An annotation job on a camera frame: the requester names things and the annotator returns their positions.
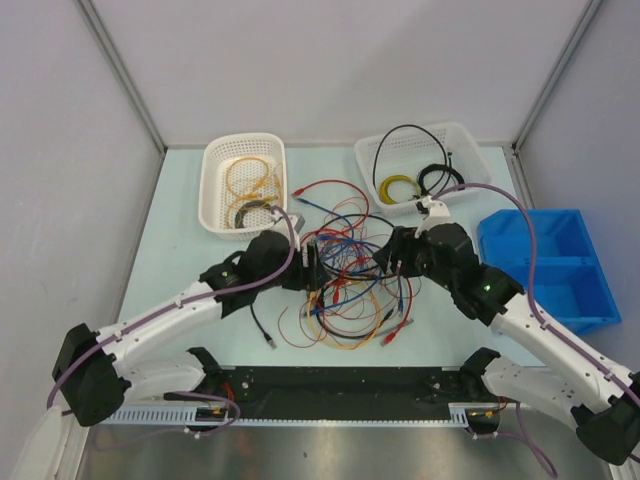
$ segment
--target table surface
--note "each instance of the table surface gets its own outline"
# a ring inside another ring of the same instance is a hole
[[[502,149],[484,147],[481,150],[493,183],[514,193]],[[203,150],[169,150],[167,153],[120,312],[121,321],[166,304],[211,265],[246,248],[246,242],[222,240],[198,221],[202,155]],[[365,189],[352,148],[287,148],[286,155],[289,192],[331,177],[348,180]],[[332,208],[352,195],[348,187],[330,186],[311,189],[305,198]],[[475,237],[478,223],[503,208],[513,206],[497,194],[479,191],[472,201],[453,205],[450,210],[452,218]],[[290,201],[289,211],[304,215],[303,232],[317,228],[324,218],[323,213],[294,200]],[[398,225],[416,226],[421,218],[416,214],[391,220]],[[377,222],[370,222],[372,229],[382,228],[373,225]],[[261,293],[255,309],[278,344],[277,349],[272,350],[266,344],[249,309],[245,308],[222,321],[176,337],[150,357],[171,358],[188,348],[204,346],[222,365],[455,367],[462,365],[478,348],[486,346],[524,366],[541,365],[508,337],[464,317],[445,290],[427,280],[422,284],[412,309],[415,322],[384,348],[378,341],[358,350],[336,350],[324,344],[307,349],[287,345],[276,326],[278,315],[289,307],[282,319],[283,331],[294,342],[304,343],[298,326],[298,310],[305,294],[276,288]]]

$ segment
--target white wall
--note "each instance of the white wall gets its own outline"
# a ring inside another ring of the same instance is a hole
[[[70,0],[0,2],[0,478],[73,325],[112,321],[161,159]]]
[[[606,2],[524,148],[537,207],[579,208],[623,323],[589,337],[640,370],[640,2]]]
[[[95,0],[168,145],[353,142],[455,120],[512,140],[586,0]]]

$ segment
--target blue storage container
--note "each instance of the blue storage container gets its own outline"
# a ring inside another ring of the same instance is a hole
[[[572,332],[583,335],[620,322],[620,314],[579,210],[529,210],[538,239],[536,300]],[[518,210],[500,210],[478,225],[483,262],[525,288],[531,240]]]

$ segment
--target white basket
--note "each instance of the white basket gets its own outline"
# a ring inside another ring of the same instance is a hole
[[[480,153],[478,144],[466,128],[451,122],[426,125],[423,128],[442,142],[447,153],[452,154],[451,164],[462,175],[465,182],[491,183],[492,179],[487,163]],[[356,161],[369,194],[387,217],[416,213],[415,200],[387,205],[380,200],[378,192],[373,187],[373,160],[383,137],[384,135],[377,135],[363,138],[358,140],[354,146]],[[433,138],[416,128],[401,128],[389,135],[380,149],[376,167],[376,184],[379,187],[382,181],[391,175],[406,175],[416,179],[420,170],[431,163],[444,163],[442,150]],[[438,180],[439,176],[440,174],[433,179],[433,183]],[[427,185],[429,185],[429,179],[430,176],[425,179]],[[447,186],[453,186],[454,183],[455,181],[451,179]],[[477,189],[454,192],[447,195],[446,202],[452,204],[468,200],[476,192]],[[388,193],[391,198],[411,198],[415,194],[415,190],[408,183],[397,182],[389,186]]]
[[[227,240],[248,240],[272,225],[269,213],[256,209],[245,216],[246,228],[234,228],[235,215],[246,202],[237,201],[228,190],[226,176],[231,165],[243,157],[257,157],[267,163],[270,175],[278,178],[281,191],[278,192],[275,181],[270,180],[257,193],[262,198],[279,193],[277,204],[285,211],[287,209],[287,163],[282,140],[269,133],[243,133],[214,140],[207,146],[202,159],[198,218],[204,228]],[[263,162],[246,160],[233,167],[229,182],[232,188],[237,187],[237,192],[243,192],[243,182],[250,186],[251,183],[246,182],[253,182],[264,174]]]

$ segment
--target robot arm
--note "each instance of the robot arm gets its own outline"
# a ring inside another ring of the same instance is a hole
[[[302,217],[289,218],[296,232],[299,231]],[[280,218],[270,230],[254,238],[246,251],[235,252],[209,268],[175,298],[134,319],[96,332],[85,324],[71,329],[60,350],[53,378],[78,423],[95,425],[123,403],[137,399],[167,392],[210,390],[212,386],[205,385],[212,381],[207,373],[218,365],[204,348],[190,349],[171,361],[141,362],[141,359],[186,331],[252,304],[263,290],[275,286],[315,290],[324,285],[329,277],[315,244],[301,247],[297,233],[290,238],[286,230]],[[294,241],[291,263],[281,274],[274,275],[287,260],[291,240]],[[262,281],[269,276],[273,279]],[[228,294],[216,294],[223,291]],[[82,356],[86,359],[79,362]]]
[[[530,303],[506,273],[480,263],[471,239],[460,225],[450,223],[442,202],[427,197],[417,206],[427,214],[422,225],[396,227],[374,254],[378,265],[405,277],[431,279],[450,292],[465,316],[513,338],[553,374],[523,369],[486,348],[472,355],[463,371],[494,395],[523,401],[576,428],[578,438],[598,457],[624,463],[640,442],[640,405],[633,398],[640,394],[640,376]]]

